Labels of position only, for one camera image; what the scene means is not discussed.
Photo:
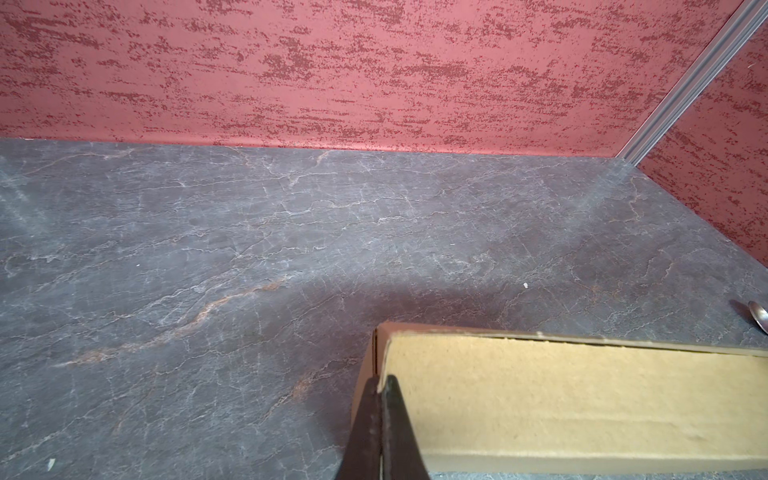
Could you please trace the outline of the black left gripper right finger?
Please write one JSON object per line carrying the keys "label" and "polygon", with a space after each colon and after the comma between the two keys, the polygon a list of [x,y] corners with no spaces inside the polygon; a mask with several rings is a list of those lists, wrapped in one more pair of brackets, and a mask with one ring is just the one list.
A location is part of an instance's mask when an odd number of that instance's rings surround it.
{"label": "black left gripper right finger", "polygon": [[382,478],[429,480],[398,379],[386,377],[382,400]]}

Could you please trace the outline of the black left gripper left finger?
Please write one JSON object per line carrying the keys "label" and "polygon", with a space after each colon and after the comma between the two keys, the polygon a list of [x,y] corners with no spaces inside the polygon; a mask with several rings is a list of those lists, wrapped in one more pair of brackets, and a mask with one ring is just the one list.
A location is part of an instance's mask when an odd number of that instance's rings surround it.
{"label": "black left gripper left finger", "polygon": [[378,377],[362,390],[336,480],[378,480],[381,473],[381,395]]}

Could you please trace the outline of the brown cardboard box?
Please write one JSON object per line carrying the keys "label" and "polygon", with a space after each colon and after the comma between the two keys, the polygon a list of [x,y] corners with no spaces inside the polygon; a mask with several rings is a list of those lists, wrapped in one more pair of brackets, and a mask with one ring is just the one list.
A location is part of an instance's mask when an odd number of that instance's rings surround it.
{"label": "brown cardboard box", "polygon": [[760,349],[385,322],[358,380],[394,376],[437,472],[667,474],[767,465]]}

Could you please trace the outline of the small grey knob object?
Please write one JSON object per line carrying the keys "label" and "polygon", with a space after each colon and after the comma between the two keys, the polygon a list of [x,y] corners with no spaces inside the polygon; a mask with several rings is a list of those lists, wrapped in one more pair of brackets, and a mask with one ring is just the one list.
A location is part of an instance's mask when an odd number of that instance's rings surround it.
{"label": "small grey knob object", "polygon": [[768,311],[756,301],[749,301],[747,306],[755,323],[765,334],[768,334]]}

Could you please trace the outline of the right rear aluminium corner post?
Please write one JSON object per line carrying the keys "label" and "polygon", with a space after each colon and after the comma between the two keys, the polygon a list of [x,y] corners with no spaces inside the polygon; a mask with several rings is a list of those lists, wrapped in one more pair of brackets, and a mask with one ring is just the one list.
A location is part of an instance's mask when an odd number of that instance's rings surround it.
{"label": "right rear aluminium corner post", "polygon": [[743,1],[616,155],[638,166],[767,19],[767,0]]}

